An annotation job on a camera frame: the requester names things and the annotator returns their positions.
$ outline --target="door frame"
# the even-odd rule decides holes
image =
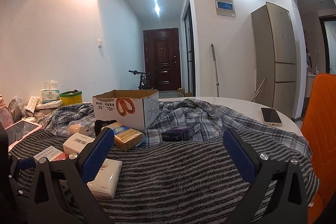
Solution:
[[[190,51],[188,51],[188,34],[187,34],[187,26],[186,26],[186,18],[189,17],[189,31],[190,31]],[[190,2],[188,4],[188,7],[186,9],[185,15],[183,17],[183,22],[184,22],[184,32],[185,32],[185,48],[186,48],[186,56],[187,56],[187,71],[188,71],[188,92],[190,92],[189,87],[190,87],[190,73],[193,74],[193,83],[192,83],[192,87],[193,87],[193,94],[192,96],[195,97],[196,96],[196,69],[195,69],[195,46],[194,46],[194,30],[193,30],[193,19],[192,19],[192,15],[191,15],[191,5]],[[189,71],[189,66],[188,63],[190,62],[188,60],[188,52],[192,53],[192,71]]]
[[[322,34],[323,34],[323,41],[324,41],[325,73],[330,73],[330,53],[329,53],[329,43],[328,43],[328,36],[327,36],[325,22],[336,21],[336,15],[323,16],[319,18],[320,18]]]
[[[151,29],[151,30],[144,30],[143,31],[143,53],[144,53],[144,58],[145,58],[145,72],[148,73],[148,68],[147,68],[147,48],[146,48],[146,32],[147,31],[167,31],[167,30],[177,30],[177,45],[178,45],[178,52],[179,52],[179,57],[181,56],[181,49],[180,49],[180,34],[179,34],[179,28],[164,28],[164,29]],[[179,60],[180,63],[180,82],[182,85],[182,78],[181,78],[181,59]]]

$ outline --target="yellow bin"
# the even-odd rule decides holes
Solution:
[[[61,100],[63,101],[62,106],[81,104],[83,103],[82,92],[78,91],[74,93],[73,91],[63,92],[60,95]]]

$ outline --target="small cardboard box on floor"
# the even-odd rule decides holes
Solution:
[[[117,120],[139,130],[147,129],[159,115],[157,90],[113,90],[92,97],[96,120]]]

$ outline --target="barcode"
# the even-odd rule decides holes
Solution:
[[[194,127],[195,132],[199,131],[200,129],[201,129],[201,124],[200,123],[195,125],[195,127]]]
[[[82,141],[81,139],[75,138],[74,139],[75,142],[81,143],[81,144],[87,144],[86,141]]]

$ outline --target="silver bolt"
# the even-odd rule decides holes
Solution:
[[[297,159],[291,159],[291,163],[293,163],[294,165],[297,165],[299,162]]]
[[[74,159],[76,159],[78,157],[78,154],[77,153],[71,153],[70,155],[69,155],[69,159],[71,159],[71,160],[74,160]]]
[[[259,156],[262,160],[268,160],[268,155],[266,153],[261,153]]]
[[[47,161],[47,158],[46,157],[42,157],[39,159],[39,163],[43,164]]]

